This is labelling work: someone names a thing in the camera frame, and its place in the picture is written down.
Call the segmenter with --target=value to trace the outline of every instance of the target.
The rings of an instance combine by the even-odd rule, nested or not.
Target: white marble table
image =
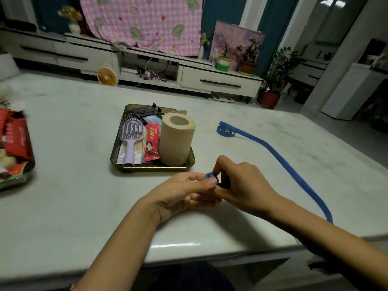
[[[302,115],[34,74],[9,84],[26,102],[36,177],[0,197],[0,280],[87,269],[134,202],[172,175],[120,174],[111,167],[120,118],[130,103],[187,109],[197,124],[193,170],[211,171],[220,154],[248,161],[280,194],[323,216],[264,147],[218,135],[224,121],[269,142],[321,196],[335,224],[361,237],[388,233],[388,171]],[[146,263],[295,246],[301,247],[291,235],[223,202],[164,224]]]

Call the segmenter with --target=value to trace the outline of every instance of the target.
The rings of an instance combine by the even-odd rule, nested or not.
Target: tiled floor
[[[61,77],[61,78],[69,78],[69,79],[75,79],[75,80],[82,80],[82,78],[74,78],[66,75],[58,75],[58,74],[51,74],[51,73],[43,73],[39,71],[24,71],[28,73],[36,73],[46,76],[55,76],[55,77]],[[124,88],[133,88],[131,86],[120,86]],[[204,98],[200,93],[186,93],[181,94],[177,92],[170,92],[168,89],[164,90],[155,90],[155,92],[161,92],[161,93],[168,93],[173,94],[176,96],[196,96],[199,100],[213,100],[210,98]],[[241,104],[245,105],[245,102],[235,102],[234,104]],[[255,104],[255,102],[251,102],[249,106],[260,108]],[[275,110],[281,110],[281,111],[287,111],[287,112],[297,112],[300,113],[302,110],[302,105],[298,104],[293,100],[291,97],[283,97],[280,99],[279,104],[275,108]],[[329,116],[326,116],[325,114],[318,112],[314,114],[304,114],[309,119],[311,119],[313,122],[317,123],[321,127],[325,128],[327,131],[331,132],[338,138],[342,139],[343,141],[347,142],[351,146],[355,147],[365,155],[369,156],[370,158],[374,159],[376,162],[381,164],[382,166],[385,166],[388,168],[388,134],[383,134],[381,132],[378,132],[371,128],[371,126],[366,122],[347,122],[347,121],[341,121],[341,120],[335,120]],[[290,261],[286,262],[284,265],[280,266],[278,269],[275,270],[278,272],[287,272],[287,269],[294,269],[295,266],[294,263],[290,263]],[[248,279],[244,266],[231,266],[231,267],[224,267],[220,268],[220,270],[227,275],[227,277],[231,280],[233,285],[235,286],[236,291],[273,291],[276,290],[275,287],[271,287],[270,284],[266,285],[266,288],[263,288],[261,285],[254,285],[250,282]],[[146,276],[149,278],[150,276],[147,274],[147,272],[143,273],[143,276]],[[298,284],[289,284],[285,285],[282,288],[279,289],[285,289],[290,286],[296,286]],[[288,289],[289,291],[305,291],[305,290],[340,290],[340,291],[350,291],[354,290],[351,285],[349,285],[347,282],[344,282],[343,280],[332,280],[330,282],[325,283],[319,283],[314,285],[308,285],[293,289]]]

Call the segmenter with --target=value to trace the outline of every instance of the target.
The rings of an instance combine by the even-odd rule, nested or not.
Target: person's left hand
[[[206,195],[217,185],[215,178],[204,179],[204,173],[186,172],[172,176],[145,195],[143,201],[156,206],[159,223],[186,209],[210,208],[222,199]]]

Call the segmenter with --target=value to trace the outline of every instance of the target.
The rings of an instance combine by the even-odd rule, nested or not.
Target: painting
[[[209,61],[212,62],[213,60],[215,48],[218,49],[219,55],[222,56],[226,47],[226,58],[233,60],[230,63],[229,70],[237,70],[242,57],[242,52],[237,48],[240,46],[242,46],[243,49],[249,47],[251,44],[250,39],[255,39],[257,42],[260,42],[261,45],[264,40],[264,34],[262,32],[252,31],[250,29],[245,29],[233,24],[227,24],[218,20],[214,29]]]

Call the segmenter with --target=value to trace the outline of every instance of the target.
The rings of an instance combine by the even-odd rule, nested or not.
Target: orange fan
[[[105,86],[117,86],[119,83],[117,74],[109,66],[100,68],[97,72],[97,78],[100,84]]]

